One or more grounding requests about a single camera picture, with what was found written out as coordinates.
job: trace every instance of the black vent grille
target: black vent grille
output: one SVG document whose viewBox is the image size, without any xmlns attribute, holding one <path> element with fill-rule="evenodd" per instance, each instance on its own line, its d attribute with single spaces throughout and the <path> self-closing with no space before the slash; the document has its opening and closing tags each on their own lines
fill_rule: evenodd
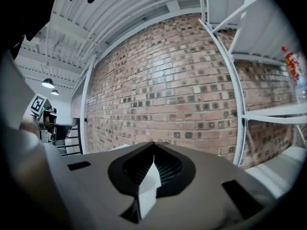
<svg viewBox="0 0 307 230">
<path fill-rule="evenodd" d="M 154 164 L 159 171 L 162 185 L 179 175 L 182 170 L 181 161 L 160 148 L 155 151 Z"/>
<path fill-rule="evenodd" d="M 140 185 L 154 161 L 154 150 L 145 149 L 123 164 L 123 171 L 136 185 Z"/>
</svg>

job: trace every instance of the ceiling pipe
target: ceiling pipe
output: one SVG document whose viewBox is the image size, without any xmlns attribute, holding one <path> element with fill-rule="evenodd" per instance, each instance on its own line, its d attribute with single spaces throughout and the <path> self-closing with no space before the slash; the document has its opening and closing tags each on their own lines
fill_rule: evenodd
<svg viewBox="0 0 307 230">
<path fill-rule="evenodd" d="M 91 31 L 87 35 L 86 39 L 81 44 L 77 56 L 79 56 L 81 54 L 81 52 L 84 49 L 84 46 L 86 45 L 87 41 L 91 38 L 91 36 L 94 34 L 95 30 L 100 26 L 100 24 L 105 20 L 105 18 L 110 16 L 118 8 L 124 6 L 125 3 L 127 3 L 128 1 L 130 1 L 130 0 L 120 0 L 119 2 L 115 2 L 114 6 L 110 7 L 104 14 L 102 14 L 100 16 L 99 20 L 95 23 L 94 27 L 91 29 Z"/>
<path fill-rule="evenodd" d="M 148 5 L 148 6 L 144 7 L 144 8 L 142 8 L 142 9 L 139 10 L 139 11 L 136 11 L 135 13 L 133 13 L 132 15 L 130 15 L 130 16 L 128 16 L 128 17 L 125 16 L 125 15 L 123 14 L 123 17 L 125 17 L 125 19 L 124 19 L 124 20 L 121 20 L 118 24 L 116 24 L 114 27 L 112 27 L 110 30 L 108 30 L 108 31 L 106 32 L 106 34 L 105 34 L 104 36 L 102 36 L 101 39 L 99 39 L 99 41 L 97 42 L 97 44 L 100 44 L 102 41 L 106 41 L 106 40 L 108 39 L 108 36 L 109 36 L 114 30 L 116 30 L 116 29 L 117 29 L 120 25 L 122 25 L 125 21 L 131 19 L 133 16 L 138 16 L 139 14 L 142 13 L 142 11 L 145 11 L 145 10 L 149 9 L 150 7 L 159 5 L 159 4 L 161 4 L 161 3 L 166 3 L 166 2 L 168 2 L 168 1 L 172 1 L 172 0 L 161 0 L 161 1 L 155 2 L 155 3 L 153 3 L 153 4 L 150 4 L 150 5 Z M 91 53 L 91 51 L 95 48 L 94 45 L 91 45 L 90 47 L 92 47 L 92 48 L 88 48 L 86 54 L 83 56 L 84 58 L 88 57 L 88 55 Z"/>
<path fill-rule="evenodd" d="M 122 17 L 127 16 L 127 14 L 129 14 L 130 12 L 132 12 L 133 10 L 141 7 L 144 4 L 147 4 L 149 2 L 151 2 L 152 0 L 142 0 L 138 3 L 136 3 L 135 5 L 131 6 L 130 8 L 128 8 L 127 10 L 123 11 L 120 15 L 117 15 L 116 18 L 114 20 L 112 20 L 111 22 L 108 22 L 107 26 L 104 27 L 104 29 L 99 33 L 98 36 L 96 36 L 96 39 L 94 40 L 94 42 L 101 42 L 101 40 L 99 40 L 102 35 L 107 32 L 110 28 L 112 28 L 112 26 L 118 21 L 120 20 Z M 85 53 L 85 55 L 83 56 L 83 60 L 85 59 L 85 56 L 87 56 L 90 52 L 90 50 L 92 49 L 92 45 L 90 45 L 90 47 L 88 48 L 87 52 Z"/>
</svg>

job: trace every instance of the white wall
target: white wall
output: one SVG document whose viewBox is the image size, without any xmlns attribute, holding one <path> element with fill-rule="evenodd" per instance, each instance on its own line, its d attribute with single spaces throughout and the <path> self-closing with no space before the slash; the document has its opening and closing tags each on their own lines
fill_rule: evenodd
<svg viewBox="0 0 307 230">
<path fill-rule="evenodd" d="M 35 94 L 40 94 L 48 98 L 52 107 L 55 107 L 57 109 L 57 120 L 63 117 L 71 116 L 72 90 L 56 86 L 55 89 L 59 92 L 59 95 L 53 95 L 51 94 L 52 89 L 44 87 L 41 82 L 31 79 L 25 79 L 25 81 L 31 87 Z"/>
</svg>

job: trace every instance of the black railing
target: black railing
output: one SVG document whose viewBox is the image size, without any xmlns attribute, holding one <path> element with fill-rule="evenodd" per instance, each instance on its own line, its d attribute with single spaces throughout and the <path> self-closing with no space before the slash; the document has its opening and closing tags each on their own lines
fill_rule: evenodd
<svg viewBox="0 0 307 230">
<path fill-rule="evenodd" d="M 79 146 L 80 151 L 78 152 L 72 152 L 72 153 L 63 153 L 62 156 L 70 156 L 70 155 L 76 155 L 76 154 L 83 154 L 83 150 L 82 150 L 82 144 L 81 144 L 81 135 L 80 135 L 80 119 L 79 118 L 75 118 L 77 121 L 76 126 L 74 126 L 71 130 L 77 130 L 78 131 L 78 136 L 73 136 L 73 137 L 68 137 L 67 139 L 75 139 L 78 138 L 78 144 L 74 144 L 74 145 L 65 145 L 65 146 L 57 146 L 58 149 L 65 149 L 66 148 L 71 148 L 71 147 L 77 147 Z"/>
</svg>

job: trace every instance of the gray surface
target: gray surface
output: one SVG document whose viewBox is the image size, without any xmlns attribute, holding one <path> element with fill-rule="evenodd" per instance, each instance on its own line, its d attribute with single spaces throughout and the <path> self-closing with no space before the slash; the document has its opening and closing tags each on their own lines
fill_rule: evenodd
<svg viewBox="0 0 307 230">
<path fill-rule="evenodd" d="M 5 124 L 19 129 L 23 115 L 34 97 L 33 90 L 25 83 L 11 54 L 0 59 L 0 112 Z"/>
<path fill-rule="evenodd" d="M 274 202 L 263 185 L 227 160 L 167 145 L 194 161 L 196 176 L 181 194 L 159 198 L 144 220 L 134 224 L 119 216 L 130 206 L 132 197 L 117 191 L 107 168 L 115 158 L 142 144 L 63 158 L 55 146 L 41 143 L 33 134 L 7 128 L 5 137 L 8 162 L 17 184 L 74 229 L 205 230 L 233 225 L 242 218 L 221 187 L 221 183 L 232 179 L 262 204 Z M 70 171 L 67 164 L 79 161 L 92 165 Z"/>
<path fill-rule="evenodd" d="M 219 24 L 231 13 L 236 11 L 244 0 L 208 0 L 210 24 Z M 238 25 L 240 15 L 229 22 L 231 25 Z"/>
<path fill-rule="evenodd" d="M 196 165 L 196 176 L 180 195 L 157 199 L 156 205 L 139 224 L 140 229 L 205 230 L 242 221 L 221 186 L 221 183 L 233 179 L 262 204 L 274 202 L 262 184 L 227 160 L 184 147 L 167 147 L 190 157 Z"/>
<path fill-rule="evenodd" d="M 221 183 L 232 179 L 236 179 L 262 204 L 270 205 L 274 202 L 273 196 L 263 185 L 227 160 L 192 149 L 167 146 L 194 161 L 196 176 L 180 195 L 157 199 L 148 215 L 135 225 L 136 229 L 204 230 L 231 226 L 235 222 L 243 221 L 221 186 Z M 73 174 L 93 197 L 119 215 L 130 206 L 132 197 L 117 191 L 107 176 L 107 168 L 115 158 L 137 147 L 134 145 L 108 152 L 70 156 L 64 158 L 64 161 L 66 164 L 78 161 L 90 162 L 91 166 L 72 171 Z"/>
<path fill-rule="evenodd" d="M 295 53 L 300 49 L 299 40 L 279 6 L 273 0 L 258 0 L 247 10 L 232 53 L 253 53 L 284 62 L 282 46 Z"/>
<path fill-rule="evenodd" d="M 127 154 L 147 142 L 130 146 L 124 149 L 116 149 L 106 152 L 85 154 L 82 156 L 63 157 L 66 164 L 88 161 L 91 166 L 81 170 L 72 171 L 76 179 L 90 191 L 91 195 L 96 197 L 103 204 L 110 207 L 117 215 L 123 213 L 133 202 L 133 197 L 121 194 L 111 183 L 107 169 L 110 163 L 124 154 Z"/>
</svg>

